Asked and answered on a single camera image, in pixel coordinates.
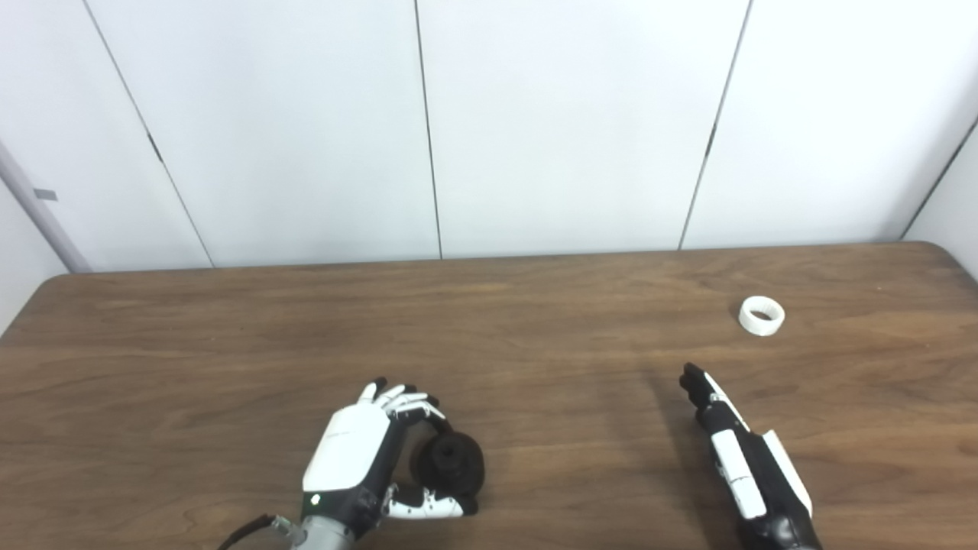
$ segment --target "panel seam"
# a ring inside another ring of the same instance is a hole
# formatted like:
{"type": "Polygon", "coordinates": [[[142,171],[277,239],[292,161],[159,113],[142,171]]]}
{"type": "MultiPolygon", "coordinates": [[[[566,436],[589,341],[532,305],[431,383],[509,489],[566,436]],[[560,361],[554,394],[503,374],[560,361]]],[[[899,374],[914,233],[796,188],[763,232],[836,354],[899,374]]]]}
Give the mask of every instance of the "panel seam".
{"type": "Polygon", "coordinates": [[[713,149],[713,139],[717,135],[717,127],[720,125],[720,115],[724,111],[724,103],[727,101],[727,91],[730,89],[731,78],[734,76],[734,66],[737,56],[740,54],[740,44],[747,30],[747,21],[750,19],[750,9],[754,5],[754,0],[747,2],[747,9],[743,13],[743,23],[740,24],[740,34],[736,38],[736,45],[733,47],[730,68],[727,70],[727,79],[724,81],[724,91],[720,94],[720,103],[717,105],[717,113],[713,117],[713,127],[710,129],[710,137],[706,141],[706,150],[703,153],[703,163],[699,166],[699,173],[696,175],[696,185],[692,188],[692,197],[689,199],[689,210],[686,212],[686,221],[683,223],[683,233],[679,238],[679,246],[676,250],[681,251],[686,242],[686,234],[689,231],[689,222],[692,220],[692,211],[696,207],[696,199],[699,197],[699,186],[703,182],[703,173],[706,171],[706,163],[710,159],[710,151],[713,149]]]}
{"type": "Polygon", "coordinates": [[[106,40],[106,36],[102,33],[102,28],[99,26],[99,22],[95,19],[95,14],[92,12],[91,6],[88,5],[88,0],[81,0],[81,3],[85,6],[85,11],[88,12],[88,19],[91,20],[92,25],[95,27],[95,31],[99,33],[99,39],[102,40],[102,47],[106,49],[106,53],[109,55],[109,59],[112,61],[112,66],[115,68],[115,74],[118,75],[119,81],[122,82],[122,88],[125,90],[126,96],[129,97],[129,102],[132,104],[132,108],[136,111],[136,116],[139,118],[139,123],[143,125],[143,130],[146,132],[146,136],[150,140],[150,144],[153,147],[156,157],[159,159],[159,163],[163,166],[163,172],[166,173],[166,179],[170,182],[170,187],[173,188],[173,193],[176,194],[177,200],[180,202],[180,207],[184,210],[184,214],[187,216],[187,221],[190,222],[191,229],[194,230],[194,234],[197,235],[197,240],[200,243],[200,247],[203,249],[203,253],[207,256],[207,262],[210,263],[211,267],[216,267],[214,265],[214,260],[210,256],[210,251],[207,249],[207,244],[204,243],[203,237],[200,235],[200,230],[197,228],[197,224],[194,223],[194,217],[190,215],[190,210],[187,209],[187,203],[184,202],[183,195],[180,194],[180,189],[177,188],[177,184],[173,181],[173,175],[170,173],[169,166],[166,165],[166,161],[163,160],[163,155],[156,145],[156,140],[153,139],[153,134],[150,132],[150,128],[146,125],[146,119],[143,118],[143,112],[139,109],[139,104],[136,103],[136,98],[132,95],[132,90],[129,89],[129,84],[125,81],[125,77],[122,75],[122,69],[119,68],[119,63],[115,60],[115,55],[112,54],[112,50],[109,48],[109,41],[106,40]]]}
{"type": "Polygon", "coordinates": [[[418,35],[418,63],[422,70],[422,98],[424,101],[424,130],[428,141],[428,165],[431,168],[431,196],[434,199],[434,228],[438,234],[438,259],[445,259],[441,249],[441,218],[438,215],[438,186],[434,178],[434,152],[431,149],[431,120],[427,108],[427,83],[424,77],[424,50],[422,47],[422,20],[418,13],[418,0],[415,2],[415,31],[418,35]]]}

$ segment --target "white wall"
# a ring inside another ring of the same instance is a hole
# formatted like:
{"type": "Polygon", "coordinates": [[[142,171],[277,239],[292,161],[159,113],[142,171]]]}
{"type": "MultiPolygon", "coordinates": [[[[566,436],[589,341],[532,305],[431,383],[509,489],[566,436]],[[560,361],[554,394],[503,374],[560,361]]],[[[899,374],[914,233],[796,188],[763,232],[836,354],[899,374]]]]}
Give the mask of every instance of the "white wall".
{"type": "Polygon", "coordinates": [[[83,268],[210,266],[80,1],[0,2],[0,163],[83,268]]]}
{"type": "Polygon", "coordinates": [[[677,247],[746,1],[418,7],[445,257],[677,247]]]}
{"type": "Polygon", "coordinates": [[[961,147],[907,239],[944,247],[978,279],[978,132],[961,147]]]}
{"type": "Polygon", "coordinates": [[[756,0],[684,248],[897,240],[978,114],[978,2],[756,0]]]}
{"type": "Polygon", "coordinates": [[[41,283],[65,265],[0,181],[0,334],[41,283]]]}
{"type": "Polygon", "coordinates": [[[89,4],[215,265],[438,257],[413,2],[89,4]]]}
{"type": "Polygon", "coordinates": [[[978,115],[974,2],[89,3],[139,110],[2,2],[0,177],[96,271],[895,240],[978,115]]]}

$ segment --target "white tape roll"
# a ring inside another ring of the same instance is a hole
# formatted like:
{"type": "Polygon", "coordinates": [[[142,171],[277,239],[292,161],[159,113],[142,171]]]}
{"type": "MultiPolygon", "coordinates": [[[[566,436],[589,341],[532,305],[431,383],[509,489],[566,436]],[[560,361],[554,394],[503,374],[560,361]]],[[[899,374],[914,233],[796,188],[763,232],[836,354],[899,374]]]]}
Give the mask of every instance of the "white tape roll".
{"type": "Polygon", "coordinates": [[[784,308],[766,296],[752,296],[740,305],[740,326],[750,334],[770,336],[781,328],[783,322],[784,308]],[[755,312],[767,319],[758,317],[755,312]]]}

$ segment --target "wooden table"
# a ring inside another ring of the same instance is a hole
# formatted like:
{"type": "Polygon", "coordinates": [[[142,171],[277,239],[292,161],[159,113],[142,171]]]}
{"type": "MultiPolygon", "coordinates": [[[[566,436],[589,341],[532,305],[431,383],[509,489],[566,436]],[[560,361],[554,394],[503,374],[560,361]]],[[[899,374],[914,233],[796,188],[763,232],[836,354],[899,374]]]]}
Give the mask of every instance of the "wooden table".
{"type": "Polygon", "coordinates": [[[0,540],[211,549],[294,517],[383,374],[441,398],[488,480],[478,516],[358,548],[736,548],[686,361],[778,430],[826,548],[978,548],[978,286],[913,243],[58,277],[0,340],[0,540]],[[735,321],[754,294],[773,337],[735,321]]]}

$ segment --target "black cable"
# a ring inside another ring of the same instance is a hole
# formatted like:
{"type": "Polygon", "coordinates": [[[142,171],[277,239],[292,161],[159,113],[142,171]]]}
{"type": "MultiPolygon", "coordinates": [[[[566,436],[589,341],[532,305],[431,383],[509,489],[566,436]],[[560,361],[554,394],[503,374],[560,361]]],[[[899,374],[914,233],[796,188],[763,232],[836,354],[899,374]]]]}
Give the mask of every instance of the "black cable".
{"type": "Polygon", "coordinates": [[[228,550],[231,545],[239,540],[245,538],[246,536],[252,534],[257,530],[264,529],[275,521],[275,516],[269,516],[268,514],[262,514],[261,516],[251,520],[250,522],[238,527],[235,532],[228,535],[228,539],[221,543],[217,547],[217,550],[228,550]]]}

